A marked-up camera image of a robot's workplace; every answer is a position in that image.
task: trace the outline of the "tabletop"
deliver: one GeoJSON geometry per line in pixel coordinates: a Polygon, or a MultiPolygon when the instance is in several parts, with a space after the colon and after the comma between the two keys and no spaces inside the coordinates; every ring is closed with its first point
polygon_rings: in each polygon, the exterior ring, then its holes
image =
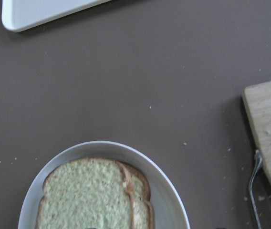
{"type": "MultiPolygon", "coordinates": [[[[271,1],[114,0],[13,33],[1,23],[0,228],[61,151],[109,140],[166,173],[192,229],[255,228],[241,95],[271,80],[271,1]]],[[[254,195],[271,229],[271,187],[254,195]]]]}

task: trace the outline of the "slice of bread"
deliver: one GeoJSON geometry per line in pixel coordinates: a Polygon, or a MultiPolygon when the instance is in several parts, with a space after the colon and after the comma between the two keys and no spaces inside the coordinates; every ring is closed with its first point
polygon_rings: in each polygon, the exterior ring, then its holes
{"type": "Polygon", "coordinates": [[[134,226],[136,229],[153,229],[154,213],[150,204],[150,188],[144,174],[129,164],[128,169],[134,185],[134,226]]]}
{"type": "Polygon", "coordinates": [[[36,229],[135,229],[133,183],[120,162],[82,158],[49,174],[36,229]]]}

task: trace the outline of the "plate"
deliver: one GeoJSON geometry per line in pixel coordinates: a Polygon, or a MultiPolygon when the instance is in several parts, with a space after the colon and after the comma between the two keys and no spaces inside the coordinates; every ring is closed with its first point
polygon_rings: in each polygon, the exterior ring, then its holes
{"type": "Polygon", "coordinates": [[[107,1],[3,0],[2,23],[6,29],[20,32],[107,1]]]}
{"type": "Polygon", "coordinates": [[[39,202],[43,197],[42,185],[49,173],[71,160],[92,156],[129,163],[145,174],[150,186],[150,202],[155,212],[156,229],[190,229],[182,201],[165,173],[139,151],[109,141],[92,141],[72,146],[48,162],[36,176],[26,194],[18,229],[35,228],[39,202]]]}

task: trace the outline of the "bowl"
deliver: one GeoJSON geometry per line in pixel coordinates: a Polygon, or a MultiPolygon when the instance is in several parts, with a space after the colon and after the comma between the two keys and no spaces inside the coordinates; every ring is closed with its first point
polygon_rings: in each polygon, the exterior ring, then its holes
{"type": "Polygon", "coordinates": [[[129,163],[146,176],[150,202],[154,209],[156,229],[190,229],[182,201],[165,173],[139,151],[116,142],[92,141],[72,146],[49,161],[32,182],[24,199],[18,229],[35,229],[39,202],[43,197],[45,178],[56,167],[82,157],[104,157],[129,163]]]}

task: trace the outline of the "white speck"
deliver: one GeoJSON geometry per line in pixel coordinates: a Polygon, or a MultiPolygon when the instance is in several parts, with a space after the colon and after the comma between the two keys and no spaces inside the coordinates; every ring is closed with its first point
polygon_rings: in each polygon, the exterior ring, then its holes
{"type": "Polygon", "coordinates": [[[264,196],[258,196],[258,201],[264,201],[265,200],[265,197],[264,196]]]}
{"type": "Polygon", "coordinates": [[[266,135],[271,134],[271,130],[266,130],[266,131],[265,131],[265,134],[266,134],[266,135]]]}

